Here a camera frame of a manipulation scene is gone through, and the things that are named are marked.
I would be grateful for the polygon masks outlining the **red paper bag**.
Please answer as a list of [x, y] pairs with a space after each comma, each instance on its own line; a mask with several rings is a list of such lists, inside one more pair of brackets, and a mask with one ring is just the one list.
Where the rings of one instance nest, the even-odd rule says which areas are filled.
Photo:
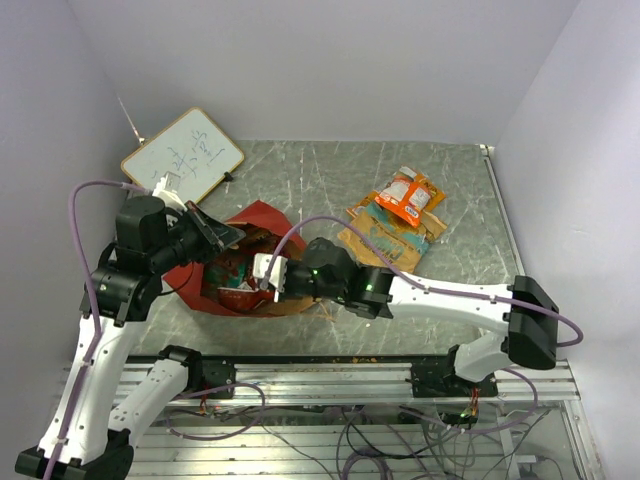
[[[230, 253], [244, 255], [248, 260], [247, 277], [238, 289], [258, 290], [258, 285], [252, 276], [254, 256], [258, 253], [271, 254], [292, 224], [284, 213], [262, 201], [252, 203], [230, 218], [227, 223], [243, 230], [246, 236], [239, 244], [221, 255]], [[273, 295], [272, 301], [252, 312], [237, 313], [228, 310], [217, 301], [218, 288], [212, 288], [203, 280], [204, 267], [212, 261], [176, 267], [164, 276], [164, 281], [170, 289], [194, 311], [216, 316], [269, 318], [303, 314], [314, 304], [312, 298], [275, 302], [274, 293], [269, 291]]]

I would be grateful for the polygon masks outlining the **yellow chip bag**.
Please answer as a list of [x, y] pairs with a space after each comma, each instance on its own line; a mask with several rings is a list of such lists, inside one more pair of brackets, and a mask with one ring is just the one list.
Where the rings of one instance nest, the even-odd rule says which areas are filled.
[[447, 225], [430, 212], [424, 212], [420, 225], [414, 228], [376, 203], [360, 207], [351, 225], [394, 266], [409, 273], [447, 229]]

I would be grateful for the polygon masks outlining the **orange cracker snack pack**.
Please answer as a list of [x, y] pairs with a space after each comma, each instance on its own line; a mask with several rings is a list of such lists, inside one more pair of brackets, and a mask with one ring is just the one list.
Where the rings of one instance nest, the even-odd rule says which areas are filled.
[[402, 167], [375, 197], [383, 209], [417, 228], [421, 214], [431, 200], [427, 178], [410, 168]]

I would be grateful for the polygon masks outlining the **orange chip bag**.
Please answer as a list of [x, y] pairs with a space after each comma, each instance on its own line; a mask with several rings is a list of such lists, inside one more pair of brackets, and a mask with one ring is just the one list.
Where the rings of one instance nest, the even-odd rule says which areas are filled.
[[446, 194], [426, 175], [408, 166], [400, 167], [380, 191], [369, 193], [347, 213], [355, 218], [371, 203], [377, 204], [412, 227], [417, 227], [424, 212], [431, 212]]

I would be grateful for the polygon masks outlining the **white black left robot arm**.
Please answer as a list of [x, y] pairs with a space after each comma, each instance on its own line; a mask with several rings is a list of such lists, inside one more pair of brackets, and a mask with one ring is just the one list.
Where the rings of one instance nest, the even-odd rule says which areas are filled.
[[85, 288], [78, 344], [60, 403], [38, 445], [19, 453], [19, 474], [124, 479], [140, 437], [164, 407], [203, 387], [201, 354], [168, 346], [124, 402], [113, 404], [129, 353], [162, 293], [163, 276], [215, 259], [244, 232], [169, 193], [126, 200], [115, 226], [115, 240]]

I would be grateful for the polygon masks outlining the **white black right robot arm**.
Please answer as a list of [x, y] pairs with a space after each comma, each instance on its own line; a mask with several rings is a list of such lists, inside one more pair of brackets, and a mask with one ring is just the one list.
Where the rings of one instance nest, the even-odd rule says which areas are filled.
[[510, 365], [541, 371], [556, 365], [559, 309], [529, 276], [493, 285], [435, 281], [362, 264], [317, 238], [301, 259], [277, 258], [269, 284], [279, 300], [327, 299], [362, 318], [427, 317], [482, 330], [480, 338], [448, 353], [440, 380], [455, 396]]

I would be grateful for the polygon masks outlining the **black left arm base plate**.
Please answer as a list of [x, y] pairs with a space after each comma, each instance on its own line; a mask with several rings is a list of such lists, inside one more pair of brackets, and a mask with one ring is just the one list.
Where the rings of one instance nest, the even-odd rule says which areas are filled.
[[196, 393], [208, 389], [228, 386], [235, 382], [236, 369], [226, 360], [205, 356], [195, 350], [178, 347], [167, 347], [158, 355], [158, 359], [149, 375], [160, 378], [167, 377], [164, 371], [176, 363], [186, 371], [184, 389], [178, 398], [187, 393]]

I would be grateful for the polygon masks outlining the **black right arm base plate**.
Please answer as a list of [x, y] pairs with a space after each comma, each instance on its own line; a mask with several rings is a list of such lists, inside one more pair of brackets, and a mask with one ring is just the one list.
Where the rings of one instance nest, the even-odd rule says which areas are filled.
[[411, 363], [405, 381], [411, 386], [414, 399], [471, 398], [473, 394], [492, 398], [498, 395], [493, 374], [480, 382], [464, 380], [454, 373], [453, 363], [446, 355], [418, 357]]

